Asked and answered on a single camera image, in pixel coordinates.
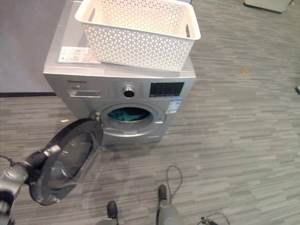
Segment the white plastic basket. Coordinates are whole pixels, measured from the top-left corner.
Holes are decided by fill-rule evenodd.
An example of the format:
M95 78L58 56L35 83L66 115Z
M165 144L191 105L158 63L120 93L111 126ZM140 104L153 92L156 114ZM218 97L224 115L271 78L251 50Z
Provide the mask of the white plastic basket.
M75 14L98 61L180 71L200 31L176 0L83 0Z

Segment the gray wall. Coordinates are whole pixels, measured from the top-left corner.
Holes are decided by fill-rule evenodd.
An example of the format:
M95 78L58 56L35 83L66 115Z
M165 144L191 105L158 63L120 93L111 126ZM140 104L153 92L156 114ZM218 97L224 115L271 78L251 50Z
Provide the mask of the gray wall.
M52 91L43 66L64 0L0 0L0 92Z

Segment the washer top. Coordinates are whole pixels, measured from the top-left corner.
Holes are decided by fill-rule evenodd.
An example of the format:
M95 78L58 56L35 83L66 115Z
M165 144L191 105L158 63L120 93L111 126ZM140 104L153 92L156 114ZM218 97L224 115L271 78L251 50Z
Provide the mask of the washer top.
M195 77L190 57L180 72L128 67L93 60L82 25L74 18L80 4L81 1L66 1L45 62L44 74L134 78Z

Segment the door glass window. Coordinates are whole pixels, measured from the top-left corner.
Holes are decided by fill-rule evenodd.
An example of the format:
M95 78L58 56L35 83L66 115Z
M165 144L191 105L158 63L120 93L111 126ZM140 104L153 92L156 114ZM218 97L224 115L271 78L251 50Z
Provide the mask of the door glass window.
M77 175L91 153L93 147L92 135L90 132L83 132L73 138L62 149L51 168L50 188L60 189Z

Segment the debris on floor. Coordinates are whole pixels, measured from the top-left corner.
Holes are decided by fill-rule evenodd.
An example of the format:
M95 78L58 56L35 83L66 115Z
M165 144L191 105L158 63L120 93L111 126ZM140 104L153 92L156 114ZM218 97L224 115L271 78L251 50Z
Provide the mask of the debris on floor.
M242 72L243 75L249 75L249 70L246 68L242 68L240 71Z

